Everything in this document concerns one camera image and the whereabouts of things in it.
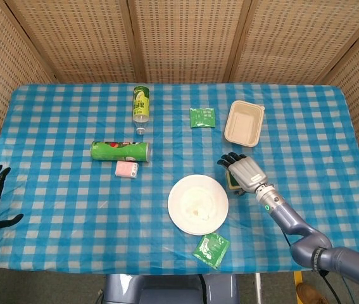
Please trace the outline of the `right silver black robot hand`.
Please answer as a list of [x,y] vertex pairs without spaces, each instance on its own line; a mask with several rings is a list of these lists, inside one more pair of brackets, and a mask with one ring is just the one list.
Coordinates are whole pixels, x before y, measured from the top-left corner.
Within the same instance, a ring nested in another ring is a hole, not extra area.
[[235,191],[238,196],[255,193],[260,187],[267,185],[267,175],[250,156],[230,152],[222,155],[217,164],[230,172],[241,187]]

